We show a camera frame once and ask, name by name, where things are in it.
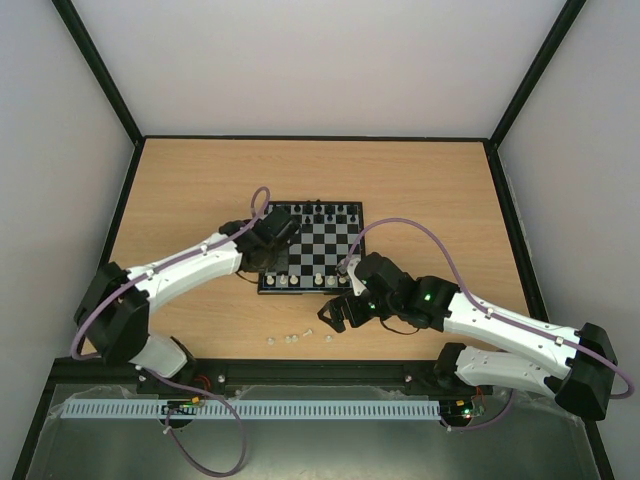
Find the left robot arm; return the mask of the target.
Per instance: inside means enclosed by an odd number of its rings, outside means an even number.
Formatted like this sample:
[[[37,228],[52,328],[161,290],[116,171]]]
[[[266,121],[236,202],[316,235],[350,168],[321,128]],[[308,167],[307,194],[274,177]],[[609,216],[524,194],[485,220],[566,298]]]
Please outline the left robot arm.
[[[300,224],[267,216],[232,221],[199,244],[160,261],[121,268],[111,262],[92,279],[76,313],[70,355],[99,358],[109,367],[132,364],[172,386],[188,384],[196,360],[176,338],[150,330],[166,303],[216,278],[264,272],[285,250]]]

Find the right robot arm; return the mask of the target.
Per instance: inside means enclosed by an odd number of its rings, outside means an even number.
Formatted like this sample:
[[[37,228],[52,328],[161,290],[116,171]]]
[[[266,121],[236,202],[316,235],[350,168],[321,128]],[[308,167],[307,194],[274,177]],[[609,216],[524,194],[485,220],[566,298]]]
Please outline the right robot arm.
[[[377,277],[330,301],[318,312],[338,333],[392,316],[416,329],[475,338],[496,347],[485,352],[463,344],[446,345],[436,367],[445,390],[464,385],[503,386],[552,398],[571,414],[600,421],[613,395],[617,359],[606,331],[587,323],[581,329],[541,322],[468,298],[444,279],[409,275],[388,283]]]

